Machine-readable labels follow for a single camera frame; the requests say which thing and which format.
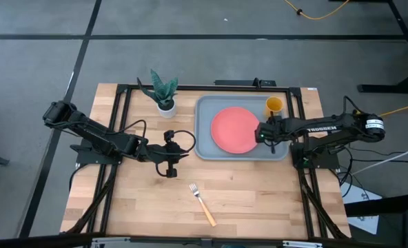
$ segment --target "wooden table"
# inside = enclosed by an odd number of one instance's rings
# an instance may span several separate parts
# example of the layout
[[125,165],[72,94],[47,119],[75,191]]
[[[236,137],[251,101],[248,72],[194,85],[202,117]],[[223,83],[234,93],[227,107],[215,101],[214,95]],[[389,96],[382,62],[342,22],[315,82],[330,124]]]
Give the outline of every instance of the wooden table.
[[[116,84],[99,84],[90,118],[108,126]],[[301,88],[306,118],[322,117],[315,88]],[[127,123],[147,121],[146,138],[163,145],[165,130],[194,130],[196,100],[205,94],[261,94],[281,98],[288,116],[284,93],[178,91],[177,115],[159,116],[152,99],[133,90]],[[293,100],[297,116],[297,102]],[[121,119],[119,108],[116,127]],[[142,134],[137,125],[129,133]],[[189,147],[187,134],[176,134],[181,147]],[[164,172],[167,163],[160,165]],[[124,158],[110,208],[107,234],[122,236],[213,237],[213,238],[307,238],[300,186],[291,156],[283,161],[205,161],[193,151],[175,165],[177,178],[162,178],[153,163]],[[68,230],[92,202],[99,166],[88,165],[74,177],[61,226]],[[345,208],[336,177],[326,169],[316,170],[323,207],[340,230],[350,236]],[[188,185],[196,183],[218,225],[211,227]],[[316,211],[311,206],[314,231],[319,236]],[[94,230],[99,230],[102,206]]]

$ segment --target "gray tray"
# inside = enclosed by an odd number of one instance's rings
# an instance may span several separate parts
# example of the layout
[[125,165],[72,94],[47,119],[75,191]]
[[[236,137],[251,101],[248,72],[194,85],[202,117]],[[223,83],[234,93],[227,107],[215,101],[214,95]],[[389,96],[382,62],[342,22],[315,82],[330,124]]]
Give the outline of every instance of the gray tray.
[[231,161],[280,161],[288,153],[288,142],[278,144],[276,153],[261,143],[244,154],[231,154],[218,147],[213,141],[210,127],[213,118],[226,107],[243,107],[253,113],[260,122],[265,122],[263,114],[265,101],[269,96],[207,95],[196,102],[195,107],[195,152],[202,159]]

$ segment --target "red plate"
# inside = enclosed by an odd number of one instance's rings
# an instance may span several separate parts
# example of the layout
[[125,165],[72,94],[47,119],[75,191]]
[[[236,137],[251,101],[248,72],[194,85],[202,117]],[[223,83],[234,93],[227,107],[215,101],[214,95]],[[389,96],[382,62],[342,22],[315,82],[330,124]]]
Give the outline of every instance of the red plate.
[[258,124],[257,117],[245,108],[228,107],[213,118],[212,138],[224,151],[243,154],[256,147],[254,130]]

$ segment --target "metal fork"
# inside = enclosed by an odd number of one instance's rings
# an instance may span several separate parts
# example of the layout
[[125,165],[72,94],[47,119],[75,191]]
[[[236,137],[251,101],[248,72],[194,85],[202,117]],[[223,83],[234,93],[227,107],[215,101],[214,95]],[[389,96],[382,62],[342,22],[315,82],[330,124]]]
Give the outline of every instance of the metal fork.
[[214,227],[216,226],[216,221],[215,219],[213,219],[213,216],[210,214],[210,211],[207,209],[207,207],[205,206],[203,199],[201,199],[201,197],[199,196],[199,191],[198,191],[198,187],[196,186],[195,183],[191,183],[189,185],[190,190],[192,190],[192,193],[194,196],[196,196],[199,200],[199,203],[201,204],[201,207],[203,207],[204,213],[207,216],[207,219],[209,220],[210,224]]

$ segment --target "potted plant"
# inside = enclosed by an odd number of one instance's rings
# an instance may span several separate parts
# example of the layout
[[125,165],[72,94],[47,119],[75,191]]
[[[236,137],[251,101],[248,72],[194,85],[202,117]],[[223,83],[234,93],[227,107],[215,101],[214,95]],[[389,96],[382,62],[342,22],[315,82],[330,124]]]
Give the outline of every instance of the potted plant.
[[176,94],[175,90],[178,87],[178,78],[174,78],[169,81],[169,83],[164,84],[154,70],[150,70],[150,74],[152,75],[154,91],[149,91],[144,88],[139,78],[136,78],[136,82],[138,83],[140,90],[155,101],[160,115],[164,118],[172,118],[176,114],[174,95]]

